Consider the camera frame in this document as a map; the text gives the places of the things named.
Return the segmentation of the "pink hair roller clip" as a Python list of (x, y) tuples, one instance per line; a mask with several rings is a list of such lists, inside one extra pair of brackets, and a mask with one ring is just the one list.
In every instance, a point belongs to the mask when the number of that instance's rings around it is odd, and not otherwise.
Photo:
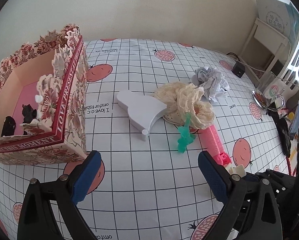
[(229, 174), (239, 175), (241, 178), (246, 176), (246, 171), (242, 164), (233, 166), (229, 155), (225, 152), (218, 132), (214, 125), (201, 130), (201, 137), (207, 152), (218, 165), (222, 165)]

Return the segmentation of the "black toy car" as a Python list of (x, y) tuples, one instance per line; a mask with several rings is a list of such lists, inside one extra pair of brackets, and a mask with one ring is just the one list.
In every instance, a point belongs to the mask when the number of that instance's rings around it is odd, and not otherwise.
[(15, 127), (16, 127), (15, 120), (11, 116), (7, 116), (4, 120), (1, 137), (13, 136)]

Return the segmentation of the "green plastic toy figure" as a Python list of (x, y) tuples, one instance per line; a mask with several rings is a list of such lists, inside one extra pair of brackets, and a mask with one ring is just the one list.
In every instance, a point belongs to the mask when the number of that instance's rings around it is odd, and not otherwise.
[(196, 136), (190, 133), (190, 113), (185, 113), (185, 122), (183, 126), (178, 127), (180, 138), (178, 139), (178, 152), (184, 153), (187, 150), (187, 146), (194, 142)]

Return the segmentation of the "white foam shape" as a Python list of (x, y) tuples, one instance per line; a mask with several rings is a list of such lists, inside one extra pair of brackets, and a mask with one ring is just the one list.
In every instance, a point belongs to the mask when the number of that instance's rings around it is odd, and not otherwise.
[(148, 140), (152, 126), (167, 113), (167, 105), (152, 96), (123, 90), (116, 98), (128, 114), (130, 123), (140, 131), (143, 141)]

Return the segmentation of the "black cloth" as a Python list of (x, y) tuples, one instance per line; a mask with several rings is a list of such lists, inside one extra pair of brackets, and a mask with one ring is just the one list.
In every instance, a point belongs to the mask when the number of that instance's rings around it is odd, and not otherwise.
[(290, 142), (290, 137), (288, 134), (287, 122), (284, 118), (279, 118), (279, 115), (277, 112), (268, 110), (267, 114), (272, 117), (272, 119), (275, 123), (276, 129), (278, 131), (278, 136), (279, 136), (279, 139), (281, 142), (283, 154), (289, 158), (291, 142)]

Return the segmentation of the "smartphone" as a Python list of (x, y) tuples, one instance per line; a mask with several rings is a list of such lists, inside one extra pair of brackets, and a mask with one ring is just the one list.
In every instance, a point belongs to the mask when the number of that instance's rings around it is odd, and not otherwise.
[(294, 118), (289, 126), (289, 130), (288, 130), (288, 135), (290, 140), (294, 140), (296, 134), (298, 133), (299, 130), (299, 100), (297, 103), (297, 108), (295, 110), (295, 115)]

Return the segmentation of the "black action figure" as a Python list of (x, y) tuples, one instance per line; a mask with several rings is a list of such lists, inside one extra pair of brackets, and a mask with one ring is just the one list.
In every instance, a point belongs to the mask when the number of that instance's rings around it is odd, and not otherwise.
[(33, 119), (37, 118), (37, 110), (33, 109), (30, 104), (22, 105), (23, 124), (30, 124)]

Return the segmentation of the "glass cup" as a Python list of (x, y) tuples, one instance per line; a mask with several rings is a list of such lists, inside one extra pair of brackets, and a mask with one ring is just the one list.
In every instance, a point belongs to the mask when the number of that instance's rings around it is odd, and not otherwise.
[(258, 86), (252, 91), (255, 102), (265, 110), (277, 112), (286, 101), (283, 97), (284, 84), (274, 73), (264, 73)]

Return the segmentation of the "floral paper gift box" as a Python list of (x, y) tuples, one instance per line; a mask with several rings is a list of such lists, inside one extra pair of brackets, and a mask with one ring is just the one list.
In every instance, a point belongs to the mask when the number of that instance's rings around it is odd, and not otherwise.
[[(56, 164), (86, 158), (85, 100), (88, 62), (75, 24), (25, 43), (0, 63), (0, 163)], [(23, 124), (22, 105), (37, 110)], [(13, 136), (1, 137), (11, 116)]]

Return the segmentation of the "crumpled white paper ball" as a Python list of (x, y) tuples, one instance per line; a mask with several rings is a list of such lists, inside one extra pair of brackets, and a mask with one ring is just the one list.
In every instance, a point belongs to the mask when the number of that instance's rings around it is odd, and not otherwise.
[(195, 70), (191, 82), (204, 89), (204, 96), (212, 102), (225, 99), (230, 91), (230, 86), (225, 76), (217, 68), (200, 67)]

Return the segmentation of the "black power adapter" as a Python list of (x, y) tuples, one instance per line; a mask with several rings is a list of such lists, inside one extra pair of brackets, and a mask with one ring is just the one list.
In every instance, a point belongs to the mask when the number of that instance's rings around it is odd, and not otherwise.
[(236, 61), (232, 68), (232, 73), (238, 78), (241, 78), (245, 74), (245, 65), (240, 61)]

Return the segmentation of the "pomegranate grid tablecloth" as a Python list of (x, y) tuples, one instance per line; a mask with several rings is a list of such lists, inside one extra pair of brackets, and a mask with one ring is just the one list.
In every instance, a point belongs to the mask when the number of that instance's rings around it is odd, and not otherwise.
[(198, 167), (201, 132), (179, 153), (177, 127), (160, 119), (143, 141), (116, 101), (122, 90), (152, 95), (166, 83), (188, 83), (200, 67), (220, 70), (230, 85), (228, 96), (213, 104), (224, 150), (232, 159), (250, 156), (248, 172), (288, 172), (272, 118), (256, 112), (252, 82), (232, 74), (230, 57), (138, 39), (89, 41), (85, 51), (86, 149), (98, 150), (103, 164), (78, 209), (97, 239), (190, 239), (192, 223), (210, 220), (222, 208)]

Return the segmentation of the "white shelf rack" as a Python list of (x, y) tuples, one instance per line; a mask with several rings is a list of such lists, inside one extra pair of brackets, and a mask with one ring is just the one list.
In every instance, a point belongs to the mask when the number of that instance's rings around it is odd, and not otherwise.
[[(251, 41), (262, 45), (270, 53), (264, 66), (253, 67), (243, 59)], [(286, 60), (276, 76), (285, 83), (286, 94), (294, 95), (299, 91), (299, 32), (296, 41), (291, 44), (287, 37), (257, 18), (238, 58), (246, 64), (246, 74), (254, 85), (259, 84), (262, 75), (273, 70), (278, 61)]]

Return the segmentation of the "grey booklet on shelf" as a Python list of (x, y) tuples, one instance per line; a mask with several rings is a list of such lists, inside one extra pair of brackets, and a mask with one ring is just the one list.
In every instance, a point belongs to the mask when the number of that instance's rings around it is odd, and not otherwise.
[(291, 43), (299, 32), (299, 13), (293, 5), (278, 0), (256, 0), (258, 18), (267, 23)]

